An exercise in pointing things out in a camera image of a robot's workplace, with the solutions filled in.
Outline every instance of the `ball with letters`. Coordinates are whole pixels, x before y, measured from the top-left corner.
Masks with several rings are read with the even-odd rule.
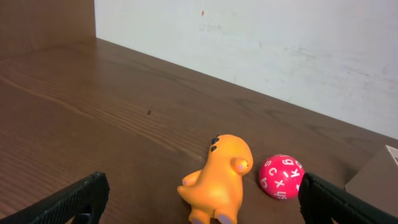
[[[291,199],[299,194],[303,166],[293,157],[274,155],[266,159],[260,168],[262,189],[277,199]]]

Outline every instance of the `white wall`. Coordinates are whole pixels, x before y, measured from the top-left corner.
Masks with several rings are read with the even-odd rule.
[[[95,0],[95,14],[101,39],[398,139],[397,0]]]

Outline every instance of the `dinosaur toy's foot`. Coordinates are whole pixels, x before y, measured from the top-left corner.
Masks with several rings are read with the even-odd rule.
[[[237,214],[238,211],[234,211],[230,208],[222,208],[217,209],[214,216],[222,224],[237,224]]]
[[[204,211],[192,208],[192,212],[188,218],[193,224],[210,224],[210,216]]]

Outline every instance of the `orange dinosaur toy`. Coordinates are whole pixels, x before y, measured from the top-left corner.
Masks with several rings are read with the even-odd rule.
[[[204,168],[182,179],[177,190],[192,206],[193,224],[208,224],[210,218],[235,224],[243,199],[242,176],[251,170],[253,157],[239,137],[225,134],[211,143]]]

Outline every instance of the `dinosaur toy's eye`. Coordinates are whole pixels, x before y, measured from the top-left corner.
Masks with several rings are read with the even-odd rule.
[[[211,140],[211,144],[216,144],[216,142],[218,142],[218,140],[220,140],[219,138],[213,138],[213,140]]]

